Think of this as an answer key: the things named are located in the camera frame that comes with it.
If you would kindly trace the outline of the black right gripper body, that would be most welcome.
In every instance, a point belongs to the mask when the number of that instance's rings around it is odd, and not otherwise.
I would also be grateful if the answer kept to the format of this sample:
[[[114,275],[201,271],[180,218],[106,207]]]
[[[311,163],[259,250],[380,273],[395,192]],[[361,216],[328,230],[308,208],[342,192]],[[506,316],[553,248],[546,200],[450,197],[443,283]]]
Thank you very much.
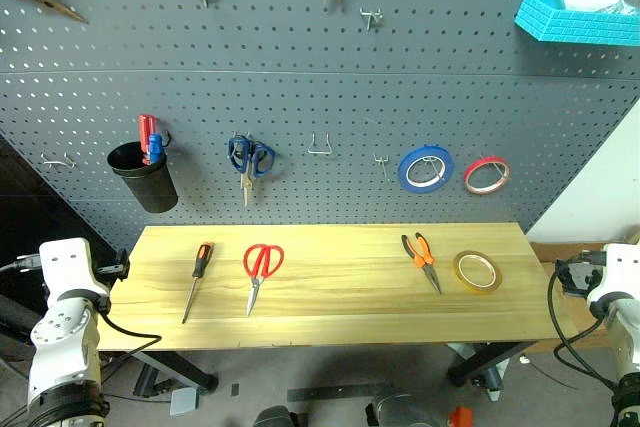
[[[602,280],[602,267],[574,259],[555,261],[555,273],[565,295],[586,298]]]

